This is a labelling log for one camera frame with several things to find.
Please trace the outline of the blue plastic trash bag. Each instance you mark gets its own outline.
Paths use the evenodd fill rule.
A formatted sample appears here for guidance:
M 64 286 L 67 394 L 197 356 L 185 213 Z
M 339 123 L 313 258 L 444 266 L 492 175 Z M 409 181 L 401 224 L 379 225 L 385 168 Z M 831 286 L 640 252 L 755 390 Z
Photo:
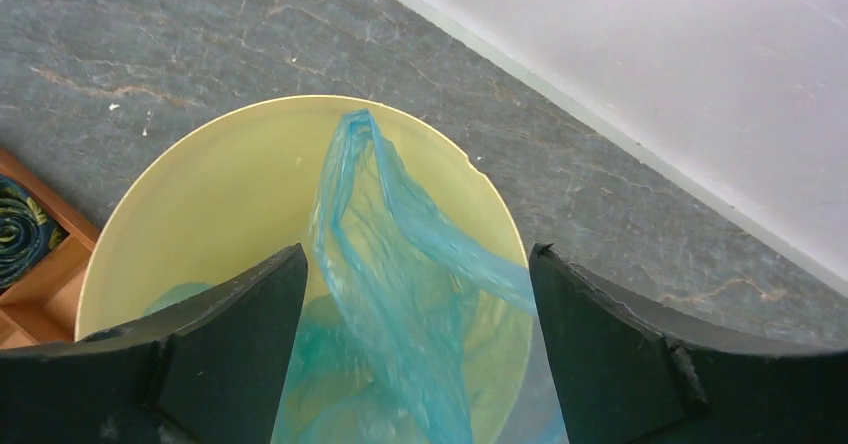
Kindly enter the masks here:
M 331 136 L 303 244 L 309 291 L 274 442 L 565 441 L 525 262 L 460 229 L 369 110 Z

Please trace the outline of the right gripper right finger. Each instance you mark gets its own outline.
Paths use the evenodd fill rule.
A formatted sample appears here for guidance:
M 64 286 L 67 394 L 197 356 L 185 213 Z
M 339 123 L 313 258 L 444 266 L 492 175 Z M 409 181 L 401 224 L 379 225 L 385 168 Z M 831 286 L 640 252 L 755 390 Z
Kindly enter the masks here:
M 534 246 L 529 273 L 573 443 L 843 443 L 847 352 L 684 314 Z

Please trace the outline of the yellow plastic trash bin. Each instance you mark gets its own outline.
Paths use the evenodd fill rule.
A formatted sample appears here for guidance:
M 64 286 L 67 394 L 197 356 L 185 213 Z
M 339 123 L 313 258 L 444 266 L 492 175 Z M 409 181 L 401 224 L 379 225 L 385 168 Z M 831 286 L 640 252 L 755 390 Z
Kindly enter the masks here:
M 305 243 L 331 136 L 343 114 L 360 109 L 372 113 L 411 177 L 460 229 L 488 250 L 525 262 L 501 196 L 441 133 L 362 99 L 279 98 L 193 131 L 132 184 L 93 251 L 76 336 L 139 318 L 177 285 L 218 284 L 281 248 Z

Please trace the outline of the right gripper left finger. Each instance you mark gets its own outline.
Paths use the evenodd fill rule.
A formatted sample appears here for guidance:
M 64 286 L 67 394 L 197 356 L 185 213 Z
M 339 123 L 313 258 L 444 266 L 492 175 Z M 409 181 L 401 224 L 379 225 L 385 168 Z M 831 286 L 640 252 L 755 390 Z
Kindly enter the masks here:
M 300 245 L 148 316 L 1 354 L 5 443 L 267 443 L 308 278 Z

